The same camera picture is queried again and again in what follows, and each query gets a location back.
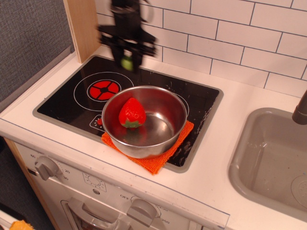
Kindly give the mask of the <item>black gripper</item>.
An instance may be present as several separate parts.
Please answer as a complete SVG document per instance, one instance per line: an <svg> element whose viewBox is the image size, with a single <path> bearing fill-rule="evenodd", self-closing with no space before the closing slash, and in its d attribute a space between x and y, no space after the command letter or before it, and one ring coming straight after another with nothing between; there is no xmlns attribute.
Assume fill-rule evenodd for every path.
<svg viewBox="0 0 307 230"><path fill-rule="evenodd" d="M132 53L133 72L137 73L143 55L155 56L156 38L142 29L142 18L138 13L115 13L114 25L98 25L101 43L111 47L115 64L122 67L124 49Z"/></svg>

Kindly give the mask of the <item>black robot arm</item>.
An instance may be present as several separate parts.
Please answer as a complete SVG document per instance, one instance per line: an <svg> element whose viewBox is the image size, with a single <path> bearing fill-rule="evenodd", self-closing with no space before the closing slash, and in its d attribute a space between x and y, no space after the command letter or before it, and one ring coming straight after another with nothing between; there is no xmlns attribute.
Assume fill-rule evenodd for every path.
<svg viewBox="0 0 307 230"><path fill-rule="evenodd" d="M110 11L114 25L99 25L100 43L111 48L115 63L134 73L139 72L144 56L155 56L156 38L142 29L138 0L113 0Z"/></svg>

